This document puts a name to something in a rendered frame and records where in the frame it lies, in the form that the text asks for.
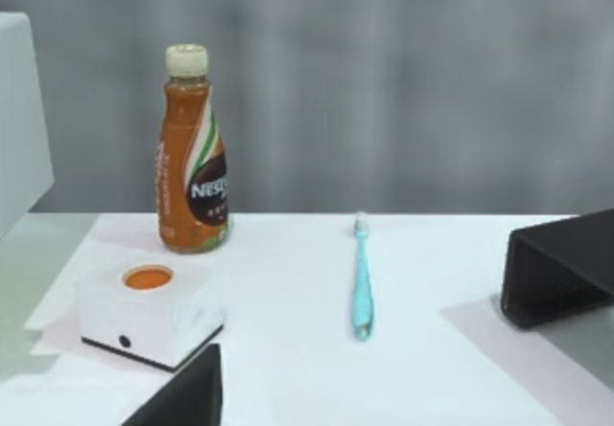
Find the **box with orange circle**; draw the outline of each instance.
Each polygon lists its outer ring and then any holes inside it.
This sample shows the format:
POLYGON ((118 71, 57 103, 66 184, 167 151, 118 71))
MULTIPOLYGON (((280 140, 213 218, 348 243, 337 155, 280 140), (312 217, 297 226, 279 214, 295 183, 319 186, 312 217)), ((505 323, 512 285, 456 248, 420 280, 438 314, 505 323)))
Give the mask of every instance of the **box with orange circle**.
POLYGON ((81 338, 175 370, 224 325, 219 280, 173 257, 126 258, 77 285, 81 338))

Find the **toothbrush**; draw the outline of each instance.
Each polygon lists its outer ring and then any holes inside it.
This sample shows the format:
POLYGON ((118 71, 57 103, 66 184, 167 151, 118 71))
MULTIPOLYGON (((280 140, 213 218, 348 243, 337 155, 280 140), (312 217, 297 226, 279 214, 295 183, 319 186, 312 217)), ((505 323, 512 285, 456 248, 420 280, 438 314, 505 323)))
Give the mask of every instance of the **toothbrush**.
POLYGON ((364 342, 371 335, 373 327, 373 297, 366 262, 366 238, 368 223, 365 212, 358 212, 354 222, 354 237, 358 241, 356 252, 356 277, 352 297, 352 330, 354 336, 364 342))

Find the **white box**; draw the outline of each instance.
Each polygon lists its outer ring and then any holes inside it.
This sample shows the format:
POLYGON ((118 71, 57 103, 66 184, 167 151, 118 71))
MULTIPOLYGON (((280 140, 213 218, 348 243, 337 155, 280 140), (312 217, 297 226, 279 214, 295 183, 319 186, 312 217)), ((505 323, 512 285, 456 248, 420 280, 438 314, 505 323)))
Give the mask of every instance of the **white box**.
POLYGON ((77 284, 82 340, 112 352, 176 370, 224 325, 219 281, 202 266, 170 256, 124 258, 97 267, 77 284), (134 290, 130 270, 163 265, 165 285, 134 290))
POLYGON ((52 184, 30 20, 0 12, 0 238, 52 184))

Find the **gray wall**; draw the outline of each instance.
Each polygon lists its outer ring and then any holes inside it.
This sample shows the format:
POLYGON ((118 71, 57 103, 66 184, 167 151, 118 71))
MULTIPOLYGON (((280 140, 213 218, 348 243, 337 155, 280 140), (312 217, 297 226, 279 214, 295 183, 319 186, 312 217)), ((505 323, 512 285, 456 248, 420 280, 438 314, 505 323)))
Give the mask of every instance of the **gray wall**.
POLYGON ((168 44, 208 46, 241 211, 614 201, 614 0, 0 0, 34 24, 57 183, 154 210, 168 44))

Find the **bottle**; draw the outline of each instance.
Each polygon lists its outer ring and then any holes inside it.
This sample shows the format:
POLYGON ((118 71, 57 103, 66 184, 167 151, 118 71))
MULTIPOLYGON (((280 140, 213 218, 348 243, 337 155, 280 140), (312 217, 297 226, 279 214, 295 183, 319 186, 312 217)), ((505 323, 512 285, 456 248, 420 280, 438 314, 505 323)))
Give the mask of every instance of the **bottle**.
POLYGON ((166 51, 166 115, 156 157, 159 235, 171 250, 206 251, 228 233, 224 144, 211 108, 207 51, 166 51))

